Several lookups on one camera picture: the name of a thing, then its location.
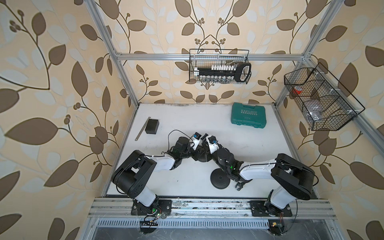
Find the black round stand base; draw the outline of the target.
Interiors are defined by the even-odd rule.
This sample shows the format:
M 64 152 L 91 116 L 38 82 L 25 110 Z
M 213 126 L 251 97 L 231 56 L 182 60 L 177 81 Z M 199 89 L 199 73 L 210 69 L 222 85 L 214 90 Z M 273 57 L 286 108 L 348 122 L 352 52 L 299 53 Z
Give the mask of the black round stand base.
M 196 149 L 196 157 L 197 157 L 197 161 L 202 163 L 207 163 L 210 160 L 212 160 L 212 155 L 210 150 L 205 150 L 205 149 Z

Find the black microphone stand pole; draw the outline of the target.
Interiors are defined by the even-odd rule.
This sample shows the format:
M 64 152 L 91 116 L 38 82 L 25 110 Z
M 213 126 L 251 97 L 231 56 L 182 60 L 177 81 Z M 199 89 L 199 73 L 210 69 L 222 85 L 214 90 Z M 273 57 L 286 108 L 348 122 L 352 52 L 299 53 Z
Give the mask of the black microphone stand pole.
M 202 147 L 204 148 L 205 151 L 209 150 L 209 144 L 207 142 L 207 137 L 208 137 L 208 134 L 204 134 L 201 137 L 201 145 L 202 145 Z

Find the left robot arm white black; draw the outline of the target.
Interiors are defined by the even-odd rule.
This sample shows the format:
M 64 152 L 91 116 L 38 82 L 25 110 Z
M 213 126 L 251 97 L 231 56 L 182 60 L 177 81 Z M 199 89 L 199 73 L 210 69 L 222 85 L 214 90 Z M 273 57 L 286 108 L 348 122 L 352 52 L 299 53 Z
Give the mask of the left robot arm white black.
M 120 194 L 137 202 L 138 216 L 158 216 L 162 208 L 159 196 L 152 192 L 147 183 L 154 172 L 176 169 L 182 160 L 190 158 L 201 142 L 201 137 L 180 137 L 175 146 L 160 156 L 146 155 L 133 151 L 115 170 L 111 182 Z

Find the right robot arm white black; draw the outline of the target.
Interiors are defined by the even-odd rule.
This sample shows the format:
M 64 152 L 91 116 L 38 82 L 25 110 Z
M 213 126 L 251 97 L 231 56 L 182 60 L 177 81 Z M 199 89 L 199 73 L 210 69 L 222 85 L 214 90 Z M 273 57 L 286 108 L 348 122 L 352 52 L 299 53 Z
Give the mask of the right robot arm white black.
M 275 159 L 261 163 L 237 161 L 235 156 L 218 144 L 209 144 L 210 158 L 219 168 L 211 173 L 211 184 L 223 190 L 231 181 L 240 191 L 252 180 L 275 180 L 279 186 L 270 191 L 266 201 L 251 204 L 263 216 L 292 216 L 288 209 L 295 200 L 311 199 L 314 180 L 318 177 L 308 166 L 286 154 L 278 154 Z

